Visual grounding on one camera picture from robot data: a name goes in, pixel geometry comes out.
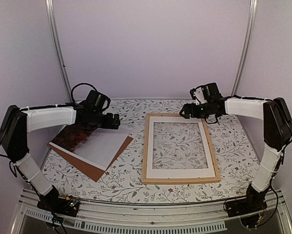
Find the photo with white border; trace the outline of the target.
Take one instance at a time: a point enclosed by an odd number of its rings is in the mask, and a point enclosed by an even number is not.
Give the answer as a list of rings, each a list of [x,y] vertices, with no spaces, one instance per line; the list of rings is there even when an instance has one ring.
[[[107,170],[132,131],[132,128],[125,126],[120,126],[117,130],[98,128],[84,140],[79,140],[76,139],[76,131],[67,133],[66,129],[49,142],[49,146],[103,171]]]

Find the white photo mat board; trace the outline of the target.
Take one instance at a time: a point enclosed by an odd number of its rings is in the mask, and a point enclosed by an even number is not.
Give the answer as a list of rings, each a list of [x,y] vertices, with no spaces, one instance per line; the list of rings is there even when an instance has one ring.
[[[220,179],[206,122],[147,114],[143,183],[211,183]]]

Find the light wooden picture frame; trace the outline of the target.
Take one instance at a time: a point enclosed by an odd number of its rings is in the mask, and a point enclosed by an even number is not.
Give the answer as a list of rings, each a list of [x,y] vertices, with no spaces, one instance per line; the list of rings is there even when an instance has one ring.
[[[198,123],[203,140],[208,168],[205,169],[153,169],[153,136],[154,123]],[[147,114],[142,162],[142,184],[153,185],[181,185],[181,184],[208,184],[219,183],[220,172],[214,153],[211,137],[203,119],[185,119],[178,114]]]

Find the clear acrylic sheet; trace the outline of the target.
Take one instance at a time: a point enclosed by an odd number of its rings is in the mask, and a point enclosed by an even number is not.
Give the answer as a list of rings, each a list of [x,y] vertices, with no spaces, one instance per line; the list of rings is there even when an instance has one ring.
[[[152,168],[208,168],[199,124],[155,122]]]

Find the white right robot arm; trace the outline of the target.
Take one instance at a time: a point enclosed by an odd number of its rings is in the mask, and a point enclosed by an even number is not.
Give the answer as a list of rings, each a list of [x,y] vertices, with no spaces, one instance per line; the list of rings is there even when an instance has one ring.
[[[282,161],[281,155],[292,141],[292,117],[282,97],[222,97],[202,104],[184,104],[179,114],[185,119],[235,115],[263,121],[264,152],[256,177],[251,183],[257,193],[270,186],[270,180]]]

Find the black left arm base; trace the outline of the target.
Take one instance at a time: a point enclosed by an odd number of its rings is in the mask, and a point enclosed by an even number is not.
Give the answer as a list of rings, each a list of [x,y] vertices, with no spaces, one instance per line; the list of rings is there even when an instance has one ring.
[[[59,192],[52,185],[49,192],[42,195],[36,191],[39,202],[37,207],[46,211],[53,212],[55,214],[66,215],[76,217],[79,210],[79,199],[72,195],[66,195],[65,197],[59,196]]]

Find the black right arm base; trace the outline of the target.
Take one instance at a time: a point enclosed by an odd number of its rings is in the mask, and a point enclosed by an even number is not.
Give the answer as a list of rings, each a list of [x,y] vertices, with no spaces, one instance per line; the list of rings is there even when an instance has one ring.
[[[256,191],[250,184],[246,191],[246,197],[243,199],[230,199],[224,202],[223,209],[227,212],[228,217],[245,215],[258,212],[267,208],[265,196],[270,189],[267,187],[262,192]]]

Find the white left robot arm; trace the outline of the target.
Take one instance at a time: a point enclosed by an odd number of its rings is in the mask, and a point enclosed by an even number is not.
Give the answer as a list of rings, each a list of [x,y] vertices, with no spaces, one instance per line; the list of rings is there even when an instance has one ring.
[[[104,113],[72,103],[25,108],[11,105],[0,126],[0,156],[7,158],[24,179],[44,196],[44,205],[53,212],[62,208],[62,201],[51,193],[53,185],[30,155],[28,137],[44,129],[74,124],[89,130],[115,130],[120,126],[120,118],[118,114]]]

